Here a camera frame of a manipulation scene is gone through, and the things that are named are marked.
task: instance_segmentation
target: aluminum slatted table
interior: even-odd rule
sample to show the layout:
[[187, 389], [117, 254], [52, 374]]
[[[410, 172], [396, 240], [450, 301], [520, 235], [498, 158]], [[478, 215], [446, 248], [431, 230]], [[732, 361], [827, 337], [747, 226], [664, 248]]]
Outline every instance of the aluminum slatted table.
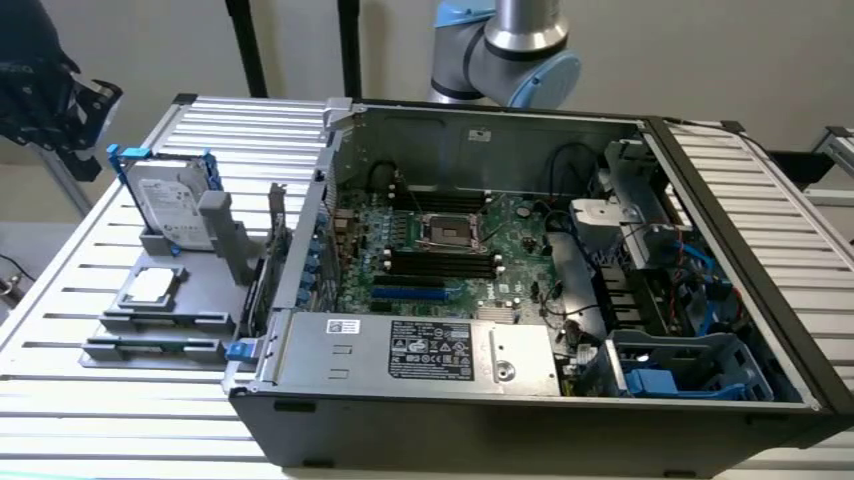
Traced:
[[[269, 226], [269, 182], [288, 184], [289, 226], [296, 222], [321, 148], [323, 111], [320, 102], [197, 97], [169, 108], [144, 146], [184, 154], [211, 148], [225, 189], [233, 194], [235, 219], [245, 223], [251, 234], [263, 235]], [[708, 167], [703, 175], [712, 178], [720, 176], [714, 173], [719, 171], [715, 165], [732, 161], [712, 157], [695, 160], [695, 164]], [[746, 172], [756, 170], [747, 163], [735, 167]], [[758, 182], [756, 195], [779, 195], [770, 190], [768, 180], [759, 176], [751, 180]], [[739, 221], [750, 222], [751, 213], [738, 211], [734, 215], [744, 215]], [[96, 331], [96, 317], [109, 306], [141, 252], [140, 227], [140, 216], [116, 182], [0, 326], [0, 478], [459, 478], [343, 471], [285, 474], [265, 462], [237, 419], [219, 386], [220, 373], [88, 369], [77, 364], [80, 343]], [[764, 237], [756, 233], [754, 238]], [[810, 252], [807, 244], [819, 239], [807, 230], [798, 238]], [[776, 261], [772, 256], [760, 258]], [[849, 285], [849, 277], [839, 280]], [[798, 288], [791, 287], [792, 295]], [[820, 319], [815, 320], [814, 328], [820, 330]], [[824, 333], [830, 335], [827, 342], [839, 342], [826, 346], [838, 356], [837, 370], [854, 388], [854, 345], [849, 345], [854, 341], [841, 330]], [[719, 478], [851, 479], [854, 432], [810, 450], [763, 452]]]

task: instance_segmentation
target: sticker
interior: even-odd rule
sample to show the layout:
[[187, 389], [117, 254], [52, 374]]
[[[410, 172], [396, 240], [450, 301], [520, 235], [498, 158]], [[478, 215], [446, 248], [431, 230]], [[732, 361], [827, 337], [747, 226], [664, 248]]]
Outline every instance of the sticker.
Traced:
[[408, 380], [475, 379], [467, 323], [391, 322], [388, 374]]
[[329, 319], [325, 322], [325, 333], [356, 335], [359, 333], [360, 326], [361, 320], [353, 320], [351, 318], [345, 320]]
[[492, 132], [488, 130], [468, 130], [468, 141], [470, 142], [491, 142], [492, 141]]
[[152, 179], [140, 180], [139, 187], [163, 236], [181, 248], [212, 250], [208, 229], [189, 187], [180, 182]]

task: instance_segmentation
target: warning label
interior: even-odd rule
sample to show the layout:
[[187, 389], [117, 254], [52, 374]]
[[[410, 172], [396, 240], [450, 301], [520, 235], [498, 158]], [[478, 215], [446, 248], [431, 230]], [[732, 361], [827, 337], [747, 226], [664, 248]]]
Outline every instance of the warning label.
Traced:
[[391, 322], [388, 374], [415, 380], [474, 381], [467, 323]]

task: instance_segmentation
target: blue latch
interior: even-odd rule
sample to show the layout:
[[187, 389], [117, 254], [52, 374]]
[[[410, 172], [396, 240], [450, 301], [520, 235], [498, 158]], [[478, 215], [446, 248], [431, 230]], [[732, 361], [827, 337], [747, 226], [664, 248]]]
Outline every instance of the blue latch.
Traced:
[[740, 400], [744, 385], [735, 383], [714, 392], [680, 391], [670, 370], [638, 368], [626, 375], [626, 386], [635, 397], [683, 398], [696, 400]]
[[257, 341], [255, 339], [244, 339], [232, 343], [225, 350], [225, 359], [229, 362], [257, 363], [257, 355], [255, 355], [255, 347]]

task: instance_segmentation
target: pci slot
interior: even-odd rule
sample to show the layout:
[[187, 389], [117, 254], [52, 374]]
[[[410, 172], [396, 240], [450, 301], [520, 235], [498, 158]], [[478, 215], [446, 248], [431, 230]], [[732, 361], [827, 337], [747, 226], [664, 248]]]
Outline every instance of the pci slot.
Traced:
[[439, 277], [401, 277], [399, 275], [376, 275], [373, 285], [383, 287], [444, 288], [444, 280]]

